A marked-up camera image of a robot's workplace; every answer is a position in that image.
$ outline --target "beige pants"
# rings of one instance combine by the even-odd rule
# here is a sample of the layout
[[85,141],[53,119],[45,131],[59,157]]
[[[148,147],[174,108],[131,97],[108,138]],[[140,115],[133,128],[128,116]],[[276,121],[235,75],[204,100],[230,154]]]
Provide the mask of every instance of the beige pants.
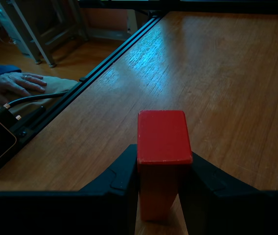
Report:
[[[61,79],[58,77],[48,77],[45,76],[43,78],[44,81],[47,82],[47,86],[45,87],[46,92],[45,94],[51,94],[51,93],[58,93],[58,92],[65,92],[70,90],[73,86],[77,84],[74,80],[68,80],[68,79]],[[39,94],[37,92],[29,91],[31,94]],[[12,101],[15,99],[20,98],[20,96],[9,93],[6,95],[6,97]],[[59,98],[50,98],[50,99],[41,99],[33,102],[27,102],[22,103],[19,105],[16,105],[10,109],[10,112],[14,115],[21,115],[22,117],[29,114],[31,111],[37,109],[40,106],[44,106],[46,109],[51,107]]]

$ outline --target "human hand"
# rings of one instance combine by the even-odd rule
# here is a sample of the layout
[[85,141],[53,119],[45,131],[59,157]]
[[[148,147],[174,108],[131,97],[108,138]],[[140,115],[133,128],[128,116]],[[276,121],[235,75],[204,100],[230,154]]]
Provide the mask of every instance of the human hand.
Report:
[[42,86],[46,82],[42,80],[43,76],[28,72],[8,72],[0,75],[0,104],[6,104],[9,100],[5,97],[7,92],[13,92],[22,97],[30,96],[26,90],[30,89],[40,93],[45,92]]

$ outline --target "red block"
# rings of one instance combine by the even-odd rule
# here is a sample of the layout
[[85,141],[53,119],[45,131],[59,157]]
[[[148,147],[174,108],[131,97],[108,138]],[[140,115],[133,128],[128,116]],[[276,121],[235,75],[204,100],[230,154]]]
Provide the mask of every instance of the red block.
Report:
[[137,158],[141,219],[166,220],[192,163],[184,112],[141,111]]

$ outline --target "wooden floor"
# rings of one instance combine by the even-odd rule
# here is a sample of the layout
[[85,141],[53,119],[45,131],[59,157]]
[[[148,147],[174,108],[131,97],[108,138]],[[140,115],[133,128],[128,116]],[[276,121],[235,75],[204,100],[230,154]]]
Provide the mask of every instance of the wooden floor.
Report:
[[[3,41],[8,42],[9,38],[4,37]],[[95,38],[91,38],[88,42],[84,42],[81,38],[69,40],[53,52],[57,66],[51,69],[44,59],[41,64],[36,65],[32,59],[22,55],[15,45],[0,41],[0,65],[15,65],[25,72],[78,81],[122,43],[123,41]]]

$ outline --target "table surface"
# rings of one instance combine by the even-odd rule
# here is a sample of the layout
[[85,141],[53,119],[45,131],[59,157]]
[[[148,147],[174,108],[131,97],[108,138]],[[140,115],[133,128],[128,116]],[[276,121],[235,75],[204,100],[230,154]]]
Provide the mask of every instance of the table surface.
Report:
[[[194,152],[278,189],[278,16],[167,14],[0,170],[0,190],[81,189],[137,142],[145,109],[185,111]],[[186,234],[179,200],[136,234]]]

